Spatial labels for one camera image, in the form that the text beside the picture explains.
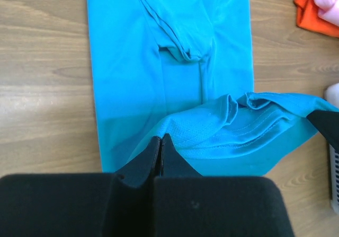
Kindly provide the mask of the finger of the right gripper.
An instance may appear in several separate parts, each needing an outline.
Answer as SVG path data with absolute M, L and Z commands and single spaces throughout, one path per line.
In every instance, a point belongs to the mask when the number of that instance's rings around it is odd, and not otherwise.
M 325 137 L 333 148 L 339 143 L 339 113 L 335 111 L 314 110 L 307 119 Z

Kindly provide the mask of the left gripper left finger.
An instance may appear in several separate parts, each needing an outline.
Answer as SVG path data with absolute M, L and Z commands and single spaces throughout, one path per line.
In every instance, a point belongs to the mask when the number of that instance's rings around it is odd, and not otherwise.
M 129 188 L 139 189 L 159 172 L 161 139 L 152 137 L 146 148 L 119 169 L 115 176 Z

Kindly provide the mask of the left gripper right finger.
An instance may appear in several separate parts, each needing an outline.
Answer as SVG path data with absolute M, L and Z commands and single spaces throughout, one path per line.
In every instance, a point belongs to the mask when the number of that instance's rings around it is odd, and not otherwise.
M 202 177 L 175 149 L 170 134 L 166 133 L 162 139 L 160 152 L 160 176 L 162 177 Z

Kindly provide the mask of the teal t shirt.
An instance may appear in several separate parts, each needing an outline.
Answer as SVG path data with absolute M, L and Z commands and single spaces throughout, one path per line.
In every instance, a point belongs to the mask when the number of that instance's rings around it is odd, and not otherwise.
M 264 175 L 336 111 L 306 94 L 254 92 L 249 0 L 87 0 L 102 169 L 170 134 L 200 174 Z

